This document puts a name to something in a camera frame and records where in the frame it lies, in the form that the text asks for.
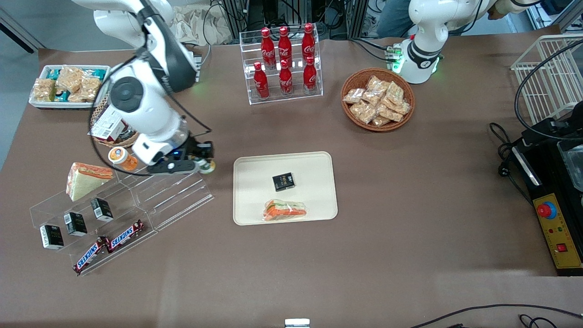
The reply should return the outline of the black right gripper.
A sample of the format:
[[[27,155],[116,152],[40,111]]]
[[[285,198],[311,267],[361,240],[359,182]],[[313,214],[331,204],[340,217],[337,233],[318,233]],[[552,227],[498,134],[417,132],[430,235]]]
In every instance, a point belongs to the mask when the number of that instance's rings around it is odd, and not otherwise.
[[[216,169],[215,148],[212,141],[199,143],[196,140],[187,140],[184,143],[184,158],[195,160],[195,172],[201,173],[204,166],[204,159],[210,160],[210,172]]]

